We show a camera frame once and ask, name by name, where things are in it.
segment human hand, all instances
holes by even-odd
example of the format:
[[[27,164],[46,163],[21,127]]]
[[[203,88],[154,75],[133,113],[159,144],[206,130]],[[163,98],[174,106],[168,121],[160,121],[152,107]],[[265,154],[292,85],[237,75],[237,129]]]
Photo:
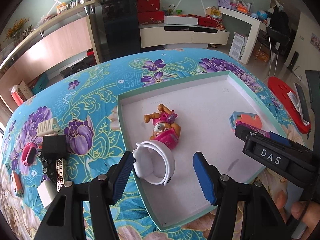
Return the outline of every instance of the human hand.
[[[291,213],[295,219],[299,219],[305,206],[306,206],[306,202],[296,202],[292,205]],[[315,202],[310,202],[308,209],[301,220],[307,225],[307,229],[303,233],[301,240],[306,240],[310,236],[312,231],[317,226],[319,220],[320,220],[320,205]]]

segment metal chair leg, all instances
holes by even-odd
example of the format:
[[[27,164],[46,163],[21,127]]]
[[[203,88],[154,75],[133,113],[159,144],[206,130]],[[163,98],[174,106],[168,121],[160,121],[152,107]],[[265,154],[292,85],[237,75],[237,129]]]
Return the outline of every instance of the metal chair leg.
[[[271,64],[272,64],[272,48],[271,48],[271,40],[270,40],[270,37],[269,37],[269,44],[270,44],[270,69],[269,69],[269,76],[270,76]]]
[[[262,46],[262,43],[261,43],[261,45],[260,45],[260,49],[261,49],[261,46]],[[259,49],[259,51],[258,51],[258,54],[257,54],[257,56],[256,56],[256,59],[257,59],[257,57],[258,57],[258,55],[259,55],[259,53],[260,53],[260,49]]]
[[[277,63],[278,63],[278,55],[277,55],[277,59],[276,59],[276,67],[275,67],[275,72],[274,72],[274,74],[273,74],[273,75],[275,75],[275,74],[276,74]]]

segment drawer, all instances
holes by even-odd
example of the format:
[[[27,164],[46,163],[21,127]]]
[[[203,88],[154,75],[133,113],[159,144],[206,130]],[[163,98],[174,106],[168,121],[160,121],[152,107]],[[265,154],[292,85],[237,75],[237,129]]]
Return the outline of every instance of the drawer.
[[[202,33],[194,32],[192,43],[212,43],[226,45],[229,37],[229,32],[218,30],[217,33]]]
[[[164,27],[140,29],[141,47],[165,44],[192,43],[193,31],[165,31]]]

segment globe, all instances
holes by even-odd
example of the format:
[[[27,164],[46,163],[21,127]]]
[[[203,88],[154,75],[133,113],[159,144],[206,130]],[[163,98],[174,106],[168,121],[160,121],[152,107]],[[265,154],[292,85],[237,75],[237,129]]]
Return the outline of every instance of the globe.
[[[266,20],[268,18],[267,13],[263,10],[257,11],[257,16],[258,19],[261,21]]]

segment white smartwatch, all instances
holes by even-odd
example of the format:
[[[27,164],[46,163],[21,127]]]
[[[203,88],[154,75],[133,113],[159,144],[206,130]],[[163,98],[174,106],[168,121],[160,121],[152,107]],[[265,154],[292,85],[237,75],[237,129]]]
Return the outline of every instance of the white smartwatch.
[[[175,161],[171,150],[167,147],[167,145],[157,140],[136,143],[136,145],[138,148],[133,150],[132,153],[133,158],[135,158],[133,167],[137,177],[144,179],[150,184],[164,184],[164,186],[167,185],[167,183],[170,182],[175,169]],[[154,175],[154,166],[151,160],[149,149],[155,150],[163,158],[165,164],[164,178],[159,178]]]

